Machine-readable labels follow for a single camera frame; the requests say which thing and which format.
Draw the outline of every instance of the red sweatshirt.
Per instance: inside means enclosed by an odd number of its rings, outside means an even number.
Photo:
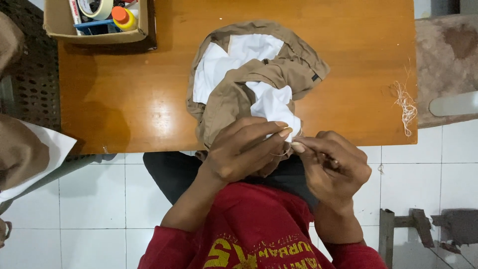
[[[374,249],[360,244],[333,245],[330,263],[310,241],[311,221],[297,196],[229,184],[199,231],[156,226],[138,269],[386,269]]]

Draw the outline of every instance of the hand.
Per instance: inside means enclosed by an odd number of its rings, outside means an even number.
[[[236,182],[263,168],[292,132],[284,122],[261,117],[241,118],[216,136],[203,166],[223,182]]]
[[[352,197],[372,173],[367,155],[333,131],[294,141],[312,194],[340,215],[353,214]]]

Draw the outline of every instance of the tiled floor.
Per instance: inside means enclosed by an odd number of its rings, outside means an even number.
[[[380,208],[397,215],[411,207],[429,215],[478,208],[477,133],[475,120],[419,130],[417,145],[362,148],[373,173],[354,198],[369,246],[378,248]],[[118,154],[88,165],[18,199],[2,215],[14,230],[0,251],[0,269],[136,268],[170,206],[142,164],[142,154]],[[323,250],[313,227],[310,233]],[[433,237],[439,238],[438,230]],[[462,249],[478,265],[478,249]],[[469,268],[463,258],[438,252],[454,268]],[[447,268],[420,245],[412,229],[395,230],[394,258],[395,268]]]

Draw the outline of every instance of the sleeve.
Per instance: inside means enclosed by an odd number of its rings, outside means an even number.
[[[336,269],[387,269],[378,252],[361,243],[326,244]]]
[[[187,268],[196,254],[192,238],[193,233],[156,226],[138,269]]]

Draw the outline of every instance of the orange bottle cap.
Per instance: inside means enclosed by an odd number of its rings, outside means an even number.
[[[113,10],[111,10],[111,15],[113,19],[121,24],[126,24],[130,20],[130,15],[122,7],[114,7]]]

